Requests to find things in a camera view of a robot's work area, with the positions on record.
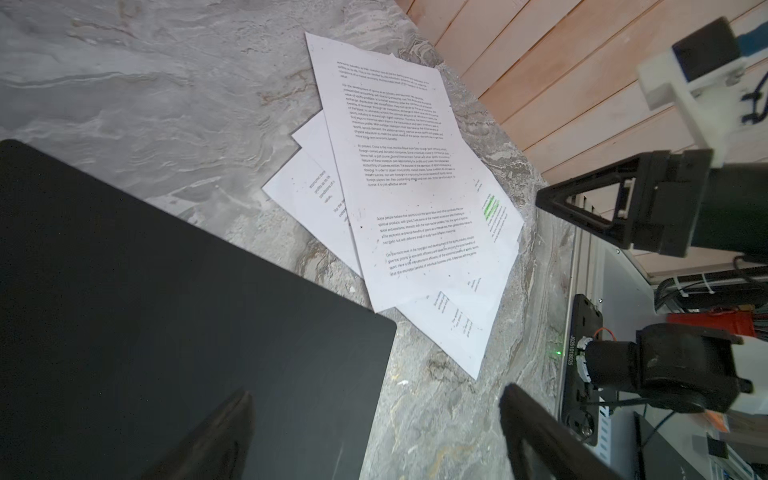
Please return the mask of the printed paper sheet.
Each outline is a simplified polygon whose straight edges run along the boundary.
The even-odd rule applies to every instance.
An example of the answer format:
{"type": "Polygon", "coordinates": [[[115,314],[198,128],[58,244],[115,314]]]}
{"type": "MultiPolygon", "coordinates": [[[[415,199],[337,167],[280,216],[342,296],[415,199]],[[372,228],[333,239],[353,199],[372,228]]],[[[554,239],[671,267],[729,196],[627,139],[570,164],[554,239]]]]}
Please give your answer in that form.
{"type": "Polygon", "coordinates": [[[304,150],[263,186],[265,193],[355,274],[362,277],[339,180],[304,150]]]}
{"type": "MultiPolygon", "coordinates": [[[[325,116],[315,114],[291,134],[304,152],[323,170],[335,167],[325,116]]],[[[494,241],[493,271],[466,286],[398,306],[414,326],[427,335],[452,358],[473,380],[477,380],[493,323],[500,308],[508,277],[519,252],[519,235],[524,219],[498,183],[492,172],[477,159],[474,167],[474,189],[481,201],[481,213],[494,241]]],[[[352,241],[349,221],[345,227],[331,226],[330,232],[341,234],[340,240],[320,240],[346,266],[362,277],[352,241]]]]}
{"type": "Polygon", "coordinates": [[[314,34],[306,42],[373,309],[492,272],[479,162],[440,72],[314,34]]]}

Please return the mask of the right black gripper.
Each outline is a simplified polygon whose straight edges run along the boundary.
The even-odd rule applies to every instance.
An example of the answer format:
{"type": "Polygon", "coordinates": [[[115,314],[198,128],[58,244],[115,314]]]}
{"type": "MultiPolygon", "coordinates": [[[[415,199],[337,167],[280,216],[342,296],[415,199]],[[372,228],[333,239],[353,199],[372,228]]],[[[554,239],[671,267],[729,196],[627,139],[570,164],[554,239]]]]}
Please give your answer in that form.
{"type": "Polygon", "coordinates": [[[620,249],[684,257],[692,247],[767,259],[767,165],[711,166],[710,150],[635,154],[540,189],[535,205],[620,249]],[[629,224],[578,207],[615,210],[632,189],[629,224]]]}

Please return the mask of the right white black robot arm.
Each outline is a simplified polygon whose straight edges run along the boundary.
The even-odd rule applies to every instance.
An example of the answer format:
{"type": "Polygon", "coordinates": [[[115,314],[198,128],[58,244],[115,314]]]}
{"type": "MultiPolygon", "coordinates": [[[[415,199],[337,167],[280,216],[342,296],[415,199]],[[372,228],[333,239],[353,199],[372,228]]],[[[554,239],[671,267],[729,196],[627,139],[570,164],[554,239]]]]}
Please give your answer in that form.
{"type": "MultiPolygon", "coordinates": [[[[684,257],[690,247],[733,251],[734,273],[761,295],[767,278],[740,262],[767,262],[767,167],[713,167],[711,149],[641,153],[541,189],[540,209],[620,249],[684,257]]],[[[767,383],[737,368],[745,337],[664,322],[629,342],[592,340],[581,375],[596,388],[634,394],[632,404],[678,413],[760,411],[767,383]]]]}

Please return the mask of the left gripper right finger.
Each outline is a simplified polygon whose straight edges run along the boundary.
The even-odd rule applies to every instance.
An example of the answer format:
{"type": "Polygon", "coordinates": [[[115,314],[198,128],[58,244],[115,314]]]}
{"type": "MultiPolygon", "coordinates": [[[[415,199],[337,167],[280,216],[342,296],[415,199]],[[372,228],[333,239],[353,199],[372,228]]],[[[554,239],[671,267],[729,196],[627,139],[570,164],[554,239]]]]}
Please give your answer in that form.
{"type": "Polygon", "coordinates": [[[516,479],[617,479],[619,475],[576,440],[516,384],[499,399],[500,425],[516,479]]]}

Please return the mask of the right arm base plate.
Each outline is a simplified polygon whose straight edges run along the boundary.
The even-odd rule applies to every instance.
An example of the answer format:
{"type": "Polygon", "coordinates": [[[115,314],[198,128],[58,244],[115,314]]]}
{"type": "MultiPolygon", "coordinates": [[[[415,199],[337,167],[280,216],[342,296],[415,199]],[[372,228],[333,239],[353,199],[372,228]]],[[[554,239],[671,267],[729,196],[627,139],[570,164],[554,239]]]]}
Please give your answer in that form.
{"type": "Polygon", "coordinates": [[[591,383],[585,349],[603,327],[602,313],[583,294],[573,297],[563,371],[563,390],[558,419],[584,444],[598,443],[599,390],[591,383]]]}

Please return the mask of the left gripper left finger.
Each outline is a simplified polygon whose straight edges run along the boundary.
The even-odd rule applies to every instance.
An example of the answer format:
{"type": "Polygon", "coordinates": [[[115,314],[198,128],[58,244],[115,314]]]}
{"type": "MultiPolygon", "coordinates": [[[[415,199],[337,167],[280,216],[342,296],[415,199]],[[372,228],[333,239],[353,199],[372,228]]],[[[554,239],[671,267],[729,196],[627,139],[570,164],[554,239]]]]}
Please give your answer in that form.
{"type": "Polygon", "coordinates": [[[141,479],[241,479],[255,433],[253,396],[239,389],[141,479]]]}

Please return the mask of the white folder black inside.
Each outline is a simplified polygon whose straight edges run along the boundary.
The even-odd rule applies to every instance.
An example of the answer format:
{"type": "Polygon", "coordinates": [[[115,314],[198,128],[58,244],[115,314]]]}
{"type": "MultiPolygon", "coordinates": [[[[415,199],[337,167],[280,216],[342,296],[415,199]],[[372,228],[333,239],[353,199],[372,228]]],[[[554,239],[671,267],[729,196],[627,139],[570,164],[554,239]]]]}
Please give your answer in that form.
{"type": "Polygon", "coordinates": [[[239,389],[241,479],[360,476],[395,324],[1,144],[1,475],[141,479],[239,389]]]}

